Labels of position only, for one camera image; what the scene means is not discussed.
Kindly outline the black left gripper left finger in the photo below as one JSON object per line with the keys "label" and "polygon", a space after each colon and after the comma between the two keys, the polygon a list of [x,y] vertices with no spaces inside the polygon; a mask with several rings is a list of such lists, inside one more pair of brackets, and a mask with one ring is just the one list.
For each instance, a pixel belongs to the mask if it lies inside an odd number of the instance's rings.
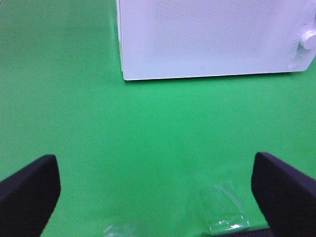
{"label": "black left gripper left finger", "polygon": [[44,155],[0,183],[0,235],[39,237],[61,193],[55,155]]}

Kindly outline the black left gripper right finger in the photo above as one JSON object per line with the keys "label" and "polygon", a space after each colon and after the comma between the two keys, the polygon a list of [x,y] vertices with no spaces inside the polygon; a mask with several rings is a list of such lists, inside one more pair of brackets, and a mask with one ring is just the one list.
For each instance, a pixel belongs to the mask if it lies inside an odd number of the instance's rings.
{"label": "black left gripper right finger", "polygon": [[281,159],[255,155],[251,191],[276,237],[316,235],[316,181]]}

